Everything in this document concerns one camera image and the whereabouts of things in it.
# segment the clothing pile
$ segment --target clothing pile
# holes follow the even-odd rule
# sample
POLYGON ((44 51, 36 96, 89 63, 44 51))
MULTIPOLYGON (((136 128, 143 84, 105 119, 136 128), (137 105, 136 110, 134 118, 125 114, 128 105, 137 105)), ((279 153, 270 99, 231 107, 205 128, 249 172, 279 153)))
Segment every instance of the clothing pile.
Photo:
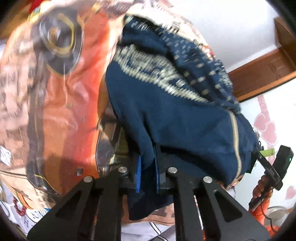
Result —
POLYGON ((172 166, 225 188, 251 170, 258 139, 231 80, 171 7, 52 0, 12 33, 0 65, 0 178, 25 210, 108 175, 129 161, 129 141, 141 183, 122 223, 174 224, 172 200, 157 193, 155 145, 172 166))

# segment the person's hand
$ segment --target person's hand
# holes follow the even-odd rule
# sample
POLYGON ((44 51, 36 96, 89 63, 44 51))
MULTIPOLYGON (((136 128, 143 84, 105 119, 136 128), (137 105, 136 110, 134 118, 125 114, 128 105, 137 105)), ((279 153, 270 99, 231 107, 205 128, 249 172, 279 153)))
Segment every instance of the person's hand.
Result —
MULTIPOLYGON (((261 194, 268 183, 268 177, 263 175, 261 179, 258 181, 258 185, 253 190, 253 198, 261 197, 261 194)), ((265 194, 265 198, 262 202, 268 201, 272 196, 273 190, 271 189, 269 192, 265 194)))

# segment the white tag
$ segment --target white tag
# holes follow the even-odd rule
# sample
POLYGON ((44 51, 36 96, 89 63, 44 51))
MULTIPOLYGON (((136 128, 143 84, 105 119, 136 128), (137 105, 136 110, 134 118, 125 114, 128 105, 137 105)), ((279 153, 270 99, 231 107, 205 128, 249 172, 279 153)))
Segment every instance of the white tag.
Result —
POLYGON ((3 146, 0 146, 0 161, 10 166, 10 160, 11 160, 11 151, 4 148, 3 146))

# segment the silver screw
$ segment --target silver screw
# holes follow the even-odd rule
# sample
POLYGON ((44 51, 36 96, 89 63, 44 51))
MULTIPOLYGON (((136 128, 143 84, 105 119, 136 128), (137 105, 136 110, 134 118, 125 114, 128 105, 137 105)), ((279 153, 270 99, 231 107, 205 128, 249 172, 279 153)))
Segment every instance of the silver screw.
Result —
POLYGON ((203 180, 204 180, 205 183, 211 183, 213 181, 213 179, 211 177, 208 177, 208 176, 205 176, 203 178, 203 180))
POLYGON ((128 171, 128 169, 126 167, 120 167, 120 168, 118 168, 118 171, 121 173, 126 173, 128 171))
POLYGON ((84 182, 86 183, 90 183, 92 181, 92 177, 91 176, 86 176, 84 179, 83 179, 84 182))
POLYGON ((168 172, 169 172, 169 173, 176 173, 177 171, 178 171, 178 169, 175 168, 175 167, 170 167, 170 168, 168 169, 168 172))

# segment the dark blue fabric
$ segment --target dark blue fabric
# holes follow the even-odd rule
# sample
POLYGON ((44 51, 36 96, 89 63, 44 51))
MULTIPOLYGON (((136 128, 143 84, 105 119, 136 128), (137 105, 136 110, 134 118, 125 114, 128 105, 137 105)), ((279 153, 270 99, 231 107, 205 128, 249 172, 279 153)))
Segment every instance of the dark blue fabric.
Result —
POLYGON ((172 202, 157 194, 155 144, 164 147, 178 170, 209 175, 227 186, 238 170, 234 113, 240 174, 250 169, 256 135, 239 113, 222 63, 208 59, 194 43, 133 17, 107 68, 106 83, 113 109, 141 155, 140 193, 128 195, 131 220, 172 202))

